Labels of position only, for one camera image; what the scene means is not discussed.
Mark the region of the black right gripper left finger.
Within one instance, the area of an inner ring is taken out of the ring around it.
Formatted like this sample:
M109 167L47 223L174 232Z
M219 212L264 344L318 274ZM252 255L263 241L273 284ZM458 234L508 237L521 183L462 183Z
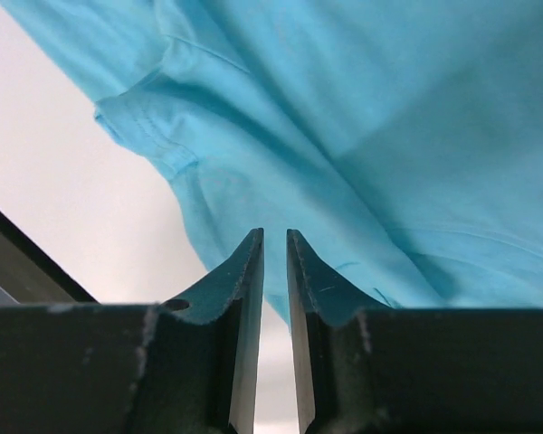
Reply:
M263 232L162 304L0 306L0 433L250 433Z

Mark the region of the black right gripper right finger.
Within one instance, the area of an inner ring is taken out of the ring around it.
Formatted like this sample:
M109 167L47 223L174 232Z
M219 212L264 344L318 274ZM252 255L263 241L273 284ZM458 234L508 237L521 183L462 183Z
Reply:
M543 309L393 309L287 233L303 433L543 433Z

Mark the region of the teal t-shirt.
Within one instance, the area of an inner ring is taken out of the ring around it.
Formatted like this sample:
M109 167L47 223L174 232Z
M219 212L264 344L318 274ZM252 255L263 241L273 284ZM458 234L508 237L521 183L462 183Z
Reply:
M389 307L543 308L543 1L5 1L200 260L285 232Z

